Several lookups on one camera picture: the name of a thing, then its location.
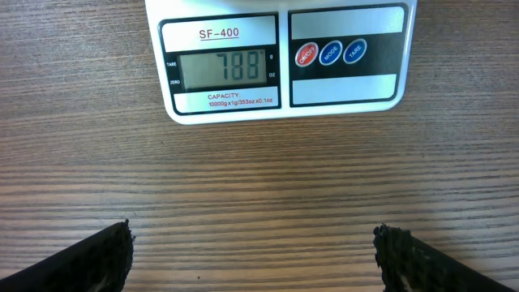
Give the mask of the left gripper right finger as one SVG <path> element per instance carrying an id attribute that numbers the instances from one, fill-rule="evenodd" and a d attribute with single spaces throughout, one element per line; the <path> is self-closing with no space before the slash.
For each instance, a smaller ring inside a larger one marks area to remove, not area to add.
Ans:
<path id="1" fill-rule="evenodd" d="M 383 224 L 375 227 L 373 234 L 384 292 L 513 292 L 415 238 L 408 230 Z"/>

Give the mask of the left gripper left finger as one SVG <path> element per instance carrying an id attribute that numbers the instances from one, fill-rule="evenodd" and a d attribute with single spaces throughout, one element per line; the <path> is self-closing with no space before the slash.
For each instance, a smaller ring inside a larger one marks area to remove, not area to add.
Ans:
<path id="1" fill-rule="evenodd" d="M 133 262 L 135 237 L 121 221 L 1 280 L 1 290 L 121 291 Z"/>

